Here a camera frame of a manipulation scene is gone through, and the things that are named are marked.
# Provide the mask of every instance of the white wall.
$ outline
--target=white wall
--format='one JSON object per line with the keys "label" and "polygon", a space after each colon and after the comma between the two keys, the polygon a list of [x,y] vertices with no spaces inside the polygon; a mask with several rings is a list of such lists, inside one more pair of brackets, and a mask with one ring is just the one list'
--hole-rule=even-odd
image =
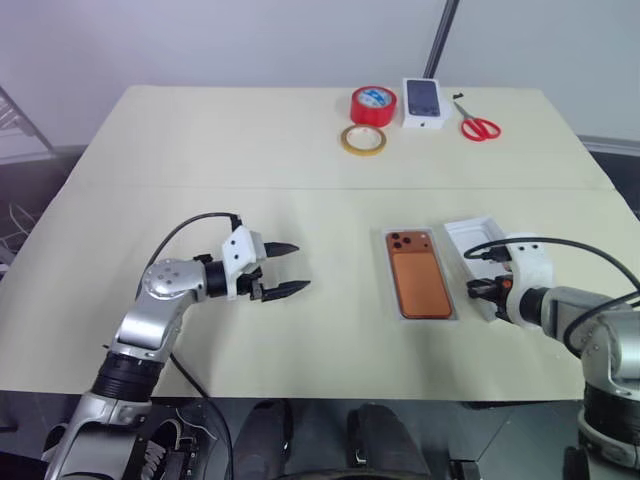
{"label": "white wall", "polygon": [[461,0],[436,75],[541,88],[577,134],[640,141],[640,1]]}
{"label": "white wall", "polygon": [[132,84],[399,85],[444,1],[2,0],[0,85],[54,146],[83,145]]}

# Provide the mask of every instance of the black cable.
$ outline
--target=black cable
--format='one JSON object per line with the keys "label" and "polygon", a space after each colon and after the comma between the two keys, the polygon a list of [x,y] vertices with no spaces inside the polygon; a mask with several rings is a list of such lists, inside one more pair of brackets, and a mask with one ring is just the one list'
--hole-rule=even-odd
{"label": "black cable", "polygon": [[[231,230],[232,231],[235,230],[236,228],[238,228],[240,225],[242,225],[242,221],[240,220],[240,217],[238,215],[236,215],[234,213],[228,213],[228,212],[201,213],[200,215],[195,215],[195,216],[193,216],[191,218],[188,218],[187,220],[182,222],[180,225],[175,227],[173,230],[171,230],[171,232],[169,232],[169,234],[166,237],[164,237],[162,242],[160,242],[160,245],[158,245],[158,247],[155,249],[155,251],[153,252],[151,257],[149,258],[149,261],[147,262],[147,264],[144,267],[144,271],[146,271],[147,268],[149,268],[149,266],[151,266],[158,259],[158,255],[160,255],[160,253],[162,252],[164,247],[167,246],[167,243],[169,243],[169,241],[171,241],[171,239],[180,230],[182,230],[187,225],[190,225],[191,223],[196,222],[198,220],[202,220],[204,218],[215,218],[215,217],[227,217],[227,218],[229,218],[231,220]],[[142,278],[144,276],[144,271],[142,273],[142,276],[140,277],[140,280],[138,281],[138,288],[137,288],[137,291],[136,291],[136,298],[138,298],[138,296],[140,295],[140,291],[142,289]],[[195,378],[193,378],[193,376],[180,363],[180,361],[178,361],[178,359],[175,357],[175,355],[173,353],[171,353],[169,355],[169,358],[173,361],[173,363],[176,366],[176,368],[178,369],[178,371],[191,384],[191,386],[193,388],[195,388],[196,391],[207,401],[207,403],[211,406],[211,408],[213,409],[213,411],[216,414],[216,416],[219,418],[220,423],[222,423],[224,436],[225,436],[226,444],[227,444],[227,456],[228,456],[228,460],[227,460],[227,462],[228,462],[227,463],[227,475],[226,476],[227,476],[228,480],[233,480],[233,476],[234,476],[233,443],[231,441],[231,432],[229,431],[229,425],[227,424],[227,421],[224,418],[224,415],[222,414],[220,409],[216,406],[216,404],[213,403],[213,400],[211,400],[211,398],[210,398],[209,394],[207,393],[207,391],[196,381]]]}
{"label": "black cable", "polygon": [[[228,213],[228,212],[201,213],[200,215],[195,215],[195,216],[193,216],[191,218],[186,219],[184,222],[182,222],[176,228],[171,230],[169,232],[169,234],[166,237],[164,237],[164,240],[162,240],[162,242],[160,242],[160,245],[158,245],[158,248],[155,249],[155,251],[153,252],[151,257],[149,258],[149,261],[144,266],[144,270],[142,271],[142,276],[144,276],[144,272],[147,270],[147,268],[149,268],[158,259],[158,255],[160,255],[160,252],[162,252],[164,247],[167,246],[167,243],[169,243],[171,241],[171,239],[173,237],[175,237],[175,235],[180,230],[182,230],[184,227],[186,227],[187,225],[190,225],[193,222],[197,222],[198,220],[202,220],[203,218],[215,218],[215,217],[227,217],[227,218],[229,218],[231,220],[231,230],[235,230],[240,225],[242,225],[242,221],[240,220],[240,217],[238,215],[236,215],[235,213]],[[140,290],[142,289],[142,276],[140,277],[140,280],[138,281],[138,289],[136,290],[136,298],[138,298],[138,295],[140,295]]]}
{"label": "black cable", "polygon": [[505,238],[504,240],[495,240],[493,242],[486,242],[480,245],[477,245],[473,248],[470,248],[466,252],[464,252],[464,258],[468,258],[471,260],[485,260],[487,257],[481,255],[472,255],[472,253],[477,252],[478,250],[484,250],[485,248],[490,247],[498,247],[502,245],[510,245],[514,243],[553,243],[556,245],[566,245],[568,247],[575,247],[581,250],[586,250],[587,252],[591,252],[595,255],[598,255],[600,258],[605,259],[611,265],[616,267],[625,277],[629,279],[629,281],[633,284],[636,290],[640,290],[640,280],[621,262],[613,258],[607,252],[600,250],[599,248],[592,247],[591,245],[587,245],[586,243],[574,242],[573,240],[565,240],[563,238],[553,238],[553,237],[517,237],[517,238]]}
{"label": "black cable", "polygon": [[594,315],[597,315],[598,313],[603,312],[605,310],[609,310],[610,308],[620,305],[621,303],[625,303],[625,302],[628,302],[629,300],[633,300],[636,297],[640,297],[639,290],[636,290],[635,292],[627,293],[626,295],[623,295],[618,298],[614,298],[613,300],[609,300],[608,302],[598,305],[597,307],[594,307],[591,310],[587,310],[586,312],[579,315],[578,318],[576,318],[573,322],[569,324],[567,329],[564,331],[564,335],[562,336],[562,343],[564,343],[564,346],[567,347],[567,349],[571,353],[573,353],[576,357],[580,358],[581,357],[580,352],[577,349],[573,348],[573,345],[571,345],[571,334],[573,334],[573,332],[580,325],[582,325],[584,322],[589,320]]}

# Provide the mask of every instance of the smartphone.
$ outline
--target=smartphone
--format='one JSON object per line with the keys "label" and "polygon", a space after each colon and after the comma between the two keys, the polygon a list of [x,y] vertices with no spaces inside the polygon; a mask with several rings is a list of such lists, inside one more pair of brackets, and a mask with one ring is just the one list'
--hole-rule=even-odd
{"label": "smartphone", "polygon": [[451,317],[453,308],[427,232],[391,232],[386,236],[396,296],[409,319]]}
{"label": "smartphone", "polygon": [[407,80],[407,104],[411,115],[439,117],[436,84],[429,80]]}

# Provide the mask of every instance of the red tape roll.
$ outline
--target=red tape roll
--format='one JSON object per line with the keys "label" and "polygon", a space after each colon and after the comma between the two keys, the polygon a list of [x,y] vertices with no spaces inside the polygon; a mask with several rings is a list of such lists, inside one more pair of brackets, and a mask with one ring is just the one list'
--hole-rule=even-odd
{"label": "red tape roll", "polygon": [[384,87],[362,87],[351,95],[351,120],[354,123],[384,127],[391,122],[398,99]]}

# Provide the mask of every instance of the orange phone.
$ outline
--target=orange phone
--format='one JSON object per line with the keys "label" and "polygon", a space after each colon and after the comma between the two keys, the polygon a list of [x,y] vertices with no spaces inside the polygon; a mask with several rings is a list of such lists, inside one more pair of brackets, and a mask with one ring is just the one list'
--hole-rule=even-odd
{"label": "orange phone", "polygon": [[453,309],[429,234],[392,232],[386,243],[402,316],[449,318]]}

